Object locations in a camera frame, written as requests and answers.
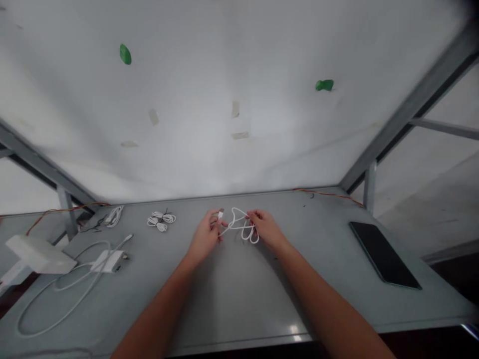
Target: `gray table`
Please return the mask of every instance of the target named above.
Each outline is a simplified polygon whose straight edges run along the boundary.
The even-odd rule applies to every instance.
[[[330,192],[341,193],[337,188]],[[146,225],[152,211],[177,216],[168,232]],[[12,355],[43,349],[87,348],[108,357],[186,253],[206,210],[231,207],[269,210],[305,259],[378,332],[457,325],[468,322],[475,307],[353,202],[303,192],[177,200],[125,206],[118,225],[102,233],[82,233],[67,247],[70,255],[97,240],[113,245],[129,233],[124,249],[132,260],[115,275],[105,274],[60,326],[33,339],[20,339],[14,326],[26,302],[52,276],[41,276],[0,321],[1,350]],[[96,222],[109,209],[101,209]],[[374,223],[418,279],[422,291],[382,282],[348,227],[349,221]],[[94,260],[103,247],[91,248],[81,262]],[[206,262],[178,325],[170,355],[186,355],[311,340],[310,325],[279,263],[260,243],[252,245],[230,231]],[[47,291],[29,310],[24,328],[39,330],[53,323],[76,301],[88,283],[70,291]]]

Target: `hand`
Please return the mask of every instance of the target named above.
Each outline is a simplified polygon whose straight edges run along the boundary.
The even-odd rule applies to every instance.
[[[255,209],[247,213],[247,218],[250,218],[251,222],[256,226],[254,234],[259,234],[266,246],[273,252],[281,245],[288,243],[288,240],[281,232],[281,229],[279,229],[271,213],[261,209]]]
[[[185,256],[185,258],[191,260],[194,265],[203,262],[216,244],[223,240],[223,237],[218,237],[221,232],[221,225],[227,227],[228,224],[225,221],[221,221],[220,224],[218,217],[215,216],[219,211],[219,209],[210,209],[198,225],[193,240],[191,241],[190,249],[188,249],[188,253]]]

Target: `tape piece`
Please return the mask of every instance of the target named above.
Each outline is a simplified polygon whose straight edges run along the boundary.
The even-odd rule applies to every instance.
[[[124,147],[124,148],[138,147],[138,144],[135,141],[124,141],[121,143],[121,147]]]
[[[231,118],[237,118],[240,116],[240,102],[233,101],[233,106],[231,108]]]
[[[148,111],[148,116],[150,116],[150,121],[153,126],[156,126],[160,123],[160,119],[158,118],[158,114],[156,113],[155,109],[152,108],[150,111]]]
[[[231,134],[231,137],[233,138],[233,140],[241,140],[241,139],[249,138],[249,132],[248,131],[236,132]]]

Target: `black phone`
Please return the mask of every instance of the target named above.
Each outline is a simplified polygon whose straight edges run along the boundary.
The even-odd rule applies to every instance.
[[[384,282],[422,289],[378,227],[359,222],[349,222],[349,226]]]

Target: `forearm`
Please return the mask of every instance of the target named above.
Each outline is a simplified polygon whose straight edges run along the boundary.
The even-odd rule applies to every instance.
[[[289,242],[275,249],[312,323],[334,358],[394,358],[367,321]]]
[[[191,288],[196,264],[185,257],[143,311],[112,355],[112,359],[162,358]]]

